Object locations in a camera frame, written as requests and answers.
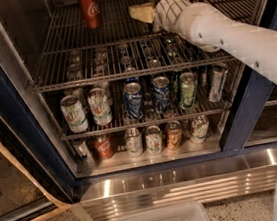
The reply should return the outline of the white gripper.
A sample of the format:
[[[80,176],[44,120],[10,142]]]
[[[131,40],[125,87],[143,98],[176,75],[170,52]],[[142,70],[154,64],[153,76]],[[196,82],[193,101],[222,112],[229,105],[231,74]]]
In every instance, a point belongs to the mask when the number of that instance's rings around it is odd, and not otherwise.
[[[135,20],[148,24],[155,21],[165,31],[183,34],[190,30],[188,8],[191,4],[189,0],[160,0],[156,9],[153,3],[148,2],[132,5],[128,8],[128,13]]]

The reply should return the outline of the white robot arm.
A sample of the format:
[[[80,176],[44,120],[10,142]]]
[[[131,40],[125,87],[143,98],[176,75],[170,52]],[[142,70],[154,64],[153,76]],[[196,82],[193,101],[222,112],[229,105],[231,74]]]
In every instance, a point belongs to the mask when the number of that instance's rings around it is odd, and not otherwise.
[[[207,52],[227,51],[277,85],[277,31],[228,18],[208,3],[160,0],[132,5],[131,18],[158,24]],[[277,181],[273,221],[277,221]]]

